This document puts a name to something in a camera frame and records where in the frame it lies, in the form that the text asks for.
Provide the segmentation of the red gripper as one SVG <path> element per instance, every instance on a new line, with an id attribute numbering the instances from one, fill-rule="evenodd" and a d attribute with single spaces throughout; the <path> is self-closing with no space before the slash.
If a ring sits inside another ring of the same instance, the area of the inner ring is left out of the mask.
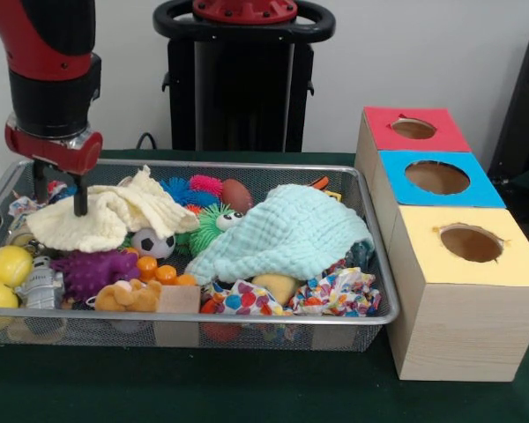
<path id="1" fill-rule="evenodd" d="M 86 173 L 95 167 L 100 157 L 102 150 L 100 132 L 88 127 L 74 137 L 40 138 L 6 125 L 4 135 L 11 151 L 34 160 L 34 195 L 38 204 L 45 204 L 48 201 L 48 180 L 45 175 L 45 163 L 48 163 L 61 171 L 74 174 L 73 181 L 76 187 L 73 196 L 74 214 L 76 216 L 87 214 Z"/>

